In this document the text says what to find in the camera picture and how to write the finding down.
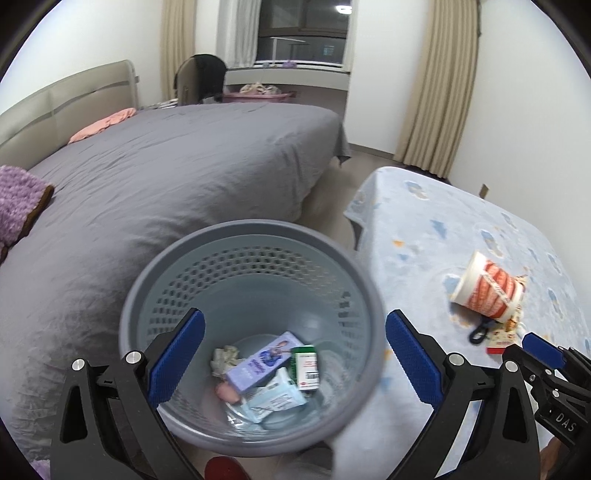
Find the black chair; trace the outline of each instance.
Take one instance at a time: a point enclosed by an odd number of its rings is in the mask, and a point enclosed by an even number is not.
[[[187,59],[174,76],[178,105],[195,105],[209,97],[221,102],[227,70],[215,55],[199,54]]]

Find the paper cup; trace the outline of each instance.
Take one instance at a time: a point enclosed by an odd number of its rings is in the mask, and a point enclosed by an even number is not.
[[[505,295],[490,285],[488,274]],[[466,272],[452,293],[451,301],[485,317],[505,323],[517,311],[523,297],[523,285],[480,252],[474,252]]]

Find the gray plastic trash can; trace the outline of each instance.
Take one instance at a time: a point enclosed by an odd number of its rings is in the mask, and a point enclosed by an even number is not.
[[[198,447],[239,457],[302,450],[345,427],[379,380],[385,316],[376,288],[347,252],[307,228],[240,220],[168,247],[128,294],[121,355],[145,349],[191,307],[205,315],[205,337],[158,411],[174,434]],[[270,422],[243,421],[216,397],[213,350],[236,345],[246,357],[285,331],[316,347],[320,389]]]

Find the red shoe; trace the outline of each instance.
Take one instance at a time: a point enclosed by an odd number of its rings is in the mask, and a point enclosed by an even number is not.
[[[236,459],[214,457],[205,466],[205,480],[251,480],[251,478]]]

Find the light blue tablecloth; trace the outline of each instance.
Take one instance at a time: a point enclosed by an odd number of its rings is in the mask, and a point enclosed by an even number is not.
[[[359,260],[387,312],[401,309],[415,328],[473,365],[498,367],[500,356],[467,341],[479,315],[450,304],[449,294],[479,250],[513,275],[528,276],[523,324],[555,343],[591,355],[589,328],[574,287],[548,240],[535,227],[469,193],[395,167],[380,168],[359,189],[345,216],[361,226]],[[422,430],[432,409],[420,403],[390,350],[379,387],[358,417],[331,442],[334,480],[384,480]],[[466,415],[441,473],[467,444],[478,404]],[[540,443],[549,434],[538,428]]]

